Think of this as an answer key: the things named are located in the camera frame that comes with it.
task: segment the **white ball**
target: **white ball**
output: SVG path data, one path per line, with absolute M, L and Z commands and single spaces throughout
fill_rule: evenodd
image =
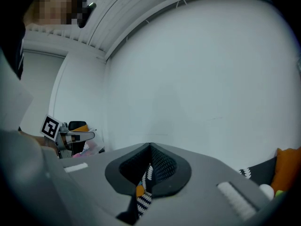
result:
M 259 188 L 268 197 L 268 199 L 272 201 L 272 199 L 274 198 L 274 189 L 267 184 L 261 184 Z

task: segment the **wall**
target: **wall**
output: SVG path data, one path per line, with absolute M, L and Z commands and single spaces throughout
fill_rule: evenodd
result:
M 235 169 L 301 145 L 298 47 L 259 0 L 198 0 L 142 28 L 112 58 L 109 144 L 158 142 Z
M 61 122 L 85 121 L 103 137 L 105 64 L 85 53 L 69 53 L 53 87 L 49 114 Z
M 62 62 L 63 58 L 24 52 L 21 83 L 34 99 L 21 122 L 22 131 L 41 136 L 40 129 L 48 113 L 52 87 Z

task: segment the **orange object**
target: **orange object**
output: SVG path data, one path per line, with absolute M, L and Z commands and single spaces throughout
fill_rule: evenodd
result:
M 289 190 L 298 176 L 301 168 L 301 147 L 298 149 L 277 149 L 275 176 L 271 187 L 274 192 Z
M 77 129 L 74 129 L 73 131 L 89 131 L 88 125 L 84 125 L 81 127 L 78 127 Z
M 141 197 L 144 194 L 144 187 L 142 185 L 138 185 L 136 188 L 136 197 Z

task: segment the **ceiling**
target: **ceiling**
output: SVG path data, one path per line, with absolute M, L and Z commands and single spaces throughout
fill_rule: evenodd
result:
M 85 28 L 73 26 L 50 32 L 45 27 L 31 25 L 25 35 L 25 45 L 34 50 L 45 47 L 55 54 L 78 47 L 77 50 L 86 49 L 105 61 L 134 28 L 148 23 L 149 17 L 172 4 L 176 8 L 179 1 L 186 3 L 184 0 L 88 0 L 88 4 L 95 2 L 97 8 Z

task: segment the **person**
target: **person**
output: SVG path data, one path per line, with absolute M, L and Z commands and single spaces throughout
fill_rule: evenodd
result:
M 71 24 L 72 19 L 81 12 L 83 3 L 87 0 L 15 0 L 16 2 L 1 4 L 1 17 L 11 25 L 11 32 L 7 32 L 8 24 L 0 23 L 0 47 L 17 77 L 21 79 L 23 72 L 23 39 L 25 28 L 30 24 L 57 25 Z M 56 152 L 54 142 L 44 137 L 36 137 L 24 133 L 22 135 L 35 139 L 41 146 L 50 146 Z

